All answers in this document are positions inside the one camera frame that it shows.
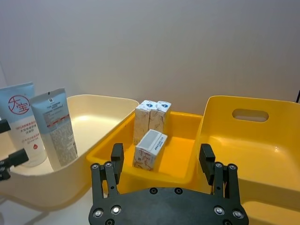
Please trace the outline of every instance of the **white wall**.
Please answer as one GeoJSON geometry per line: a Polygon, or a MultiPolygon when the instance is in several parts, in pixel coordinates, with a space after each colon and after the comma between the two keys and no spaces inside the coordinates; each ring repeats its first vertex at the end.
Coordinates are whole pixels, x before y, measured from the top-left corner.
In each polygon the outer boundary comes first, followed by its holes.
{"type": "Polygon", "coordinates": [[[299,0],[0,1],[7,84],[167,100],[203,113],[212,95],[293,101],[299,0]]]}
{"type": "Polygon", "coordinates": [[[6,80],[0,63],[0,88],[3,87],[6,87],[6,80]]]}

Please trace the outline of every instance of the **small box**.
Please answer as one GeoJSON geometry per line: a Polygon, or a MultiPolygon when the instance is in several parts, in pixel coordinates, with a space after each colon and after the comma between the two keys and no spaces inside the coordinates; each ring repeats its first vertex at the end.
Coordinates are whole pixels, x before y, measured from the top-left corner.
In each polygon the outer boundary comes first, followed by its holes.
{"type": "Polygon", "coordinates": [[[155,130],[149,130],[135,147],[133,166],[157,172],[166,140],[167,135],[155,130]]]}
{"type": "Polygon", "coordinates": [[[145,100],[135,108],[135,126],[133,142],[137,145],[149,129],[150,111],[157,108],[157,103],[145,100]]]}
{"type": "Polygon", "coordinates": [[[171,105],[169,102],[157,102],[157,108],[150,112],[149,129],[168,134],[166,128],[170,118],[171,105]]]}

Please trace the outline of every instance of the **yellow bin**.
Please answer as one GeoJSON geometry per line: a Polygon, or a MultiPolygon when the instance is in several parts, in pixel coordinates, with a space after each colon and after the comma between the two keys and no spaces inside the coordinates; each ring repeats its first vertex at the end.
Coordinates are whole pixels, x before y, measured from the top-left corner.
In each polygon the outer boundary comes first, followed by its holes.
{"type": "Polygon", "coordinates": [[[215,96],[207,102],[194,151],[199,155],[201,143],[209,143],[216,161],[238,166],[251,225],[300,224],[299,131],[300,104],[215,96]]]}
{"type": "Polygon", "coordinates": [[[198,164],[193,152],[197,130],[202,116],[181,112],[171,112],[168,130],[170,130],[164,154],[158,172],[146,171],[132,166],[135,146],[133,128],[135,115],[131,115],[87,155],[87,160],[105,163],[115,143],[123,143],[124,165],[118,191],[127,193],[150,187],[181,187],[195,189],[195,164],[198,164]]]}

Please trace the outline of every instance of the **red logo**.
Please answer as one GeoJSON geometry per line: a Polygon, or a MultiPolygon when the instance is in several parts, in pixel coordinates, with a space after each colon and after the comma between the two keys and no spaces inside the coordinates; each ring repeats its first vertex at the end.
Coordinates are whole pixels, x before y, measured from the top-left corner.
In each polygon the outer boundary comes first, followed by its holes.
{"type": "Polygon", "coordinates": [[[8,101],[9,110],[17,115],[22,115],[30,109],[29,100],[23,95],[12,96],[8,101]]]}

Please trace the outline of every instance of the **white tube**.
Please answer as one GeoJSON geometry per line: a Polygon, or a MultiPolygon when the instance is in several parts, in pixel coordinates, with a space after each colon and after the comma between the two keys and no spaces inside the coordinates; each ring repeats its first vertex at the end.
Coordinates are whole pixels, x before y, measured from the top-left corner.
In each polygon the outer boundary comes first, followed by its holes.
{"type": "Polygon", "coordinates": [[[65,89],[33,97],[30,105],[53,170],[73,162],[78,155],[65,89]]]}
{"type": "Polygon", "coordinates": [[[29,161],[23,165],[30,167],[47,158],[28,100],[33,96],[32,82],[0,89],[0,117],[10,125],[9,135],[16,150],[25,149],[29,161]]]}

